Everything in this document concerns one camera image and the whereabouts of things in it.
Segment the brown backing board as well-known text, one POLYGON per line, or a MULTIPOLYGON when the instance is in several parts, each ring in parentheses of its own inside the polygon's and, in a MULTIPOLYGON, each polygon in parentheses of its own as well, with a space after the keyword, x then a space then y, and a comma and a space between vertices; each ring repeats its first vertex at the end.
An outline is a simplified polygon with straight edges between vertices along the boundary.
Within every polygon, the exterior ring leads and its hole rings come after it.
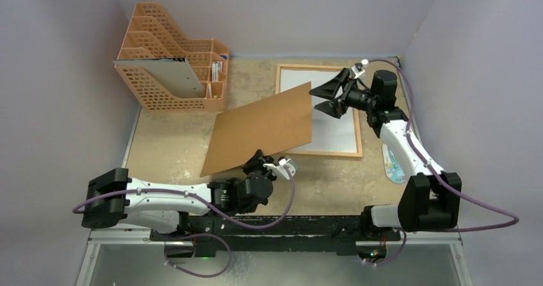
POLYGON ((217 114, 201 177, 312 141, 311 83, 217 114))

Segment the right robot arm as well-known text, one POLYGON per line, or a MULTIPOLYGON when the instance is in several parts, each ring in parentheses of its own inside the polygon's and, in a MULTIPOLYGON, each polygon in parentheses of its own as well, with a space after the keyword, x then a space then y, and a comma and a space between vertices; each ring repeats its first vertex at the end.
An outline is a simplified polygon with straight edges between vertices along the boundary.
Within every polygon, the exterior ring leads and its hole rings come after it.
POLYGON ((406 232, 445 231, 456 227, 462 181, 432 163, 409 129, 407 115, 396 106, 398 79, 388 70, 373 74, 371 87, 359 89, 361 74, 348 68, 321 86, 309 91, 323 101, 315 109, 341 118, 348 109, 366 113, 374 130, 398 161, 407 181, 398 205, 373 205, 364 208, 359 223, 361 234, 375 239, 385 228, 406 232))

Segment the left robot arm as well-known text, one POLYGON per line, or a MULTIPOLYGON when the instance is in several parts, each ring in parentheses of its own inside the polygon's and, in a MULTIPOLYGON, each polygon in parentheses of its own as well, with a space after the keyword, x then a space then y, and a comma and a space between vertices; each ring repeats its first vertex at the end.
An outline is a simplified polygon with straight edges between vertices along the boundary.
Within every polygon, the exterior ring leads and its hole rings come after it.
POLYGON ((243 179, 177 186, 131 178, 127 168, 114 168, 89 182, 85 201, 72 212, 82 215, 85 228, 132 224, 181 241, 191 232, 191 223, 182 214, 226 217, 253 213, 268 203, 274 181, 293 179, 296 166, 287 157, 275 160, 257 150, 242 171, 243 179))

